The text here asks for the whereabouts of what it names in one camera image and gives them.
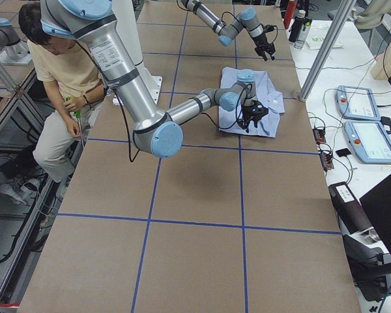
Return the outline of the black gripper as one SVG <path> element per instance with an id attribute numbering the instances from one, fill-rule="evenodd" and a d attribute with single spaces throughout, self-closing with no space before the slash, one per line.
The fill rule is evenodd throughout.
<path id="1" fill-rule="evenodd" d="M 258 100 L 249 100 L 242 105 L 242 118 L 237 119 L 241 129 L 249 132 L 249 124 L 253 122 L 255 128 L 263 126 L 262 118 L 268 114 L 268 108 Z"/>
<path id="2" fill-rule="evenodd" d="M 263 31 L 256 37 L 252 38 L 255 44 L 255 52 L 257 55 L 262 55 L 265 61 L 268 60 L 268 56 L 270 56 L 271 60 L 275 60 L 275 47 L 274 43 L 269 43 L 267 40 L 267 36 Z"/>

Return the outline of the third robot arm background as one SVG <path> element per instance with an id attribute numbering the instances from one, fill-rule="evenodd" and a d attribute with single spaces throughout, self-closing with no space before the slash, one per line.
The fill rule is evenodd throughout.
<path id="1" fill-rule="evenodd" d="M 4 65 L 28 65 L 31 55 L 10 21 L 0 18 L 0 62 Z"/>

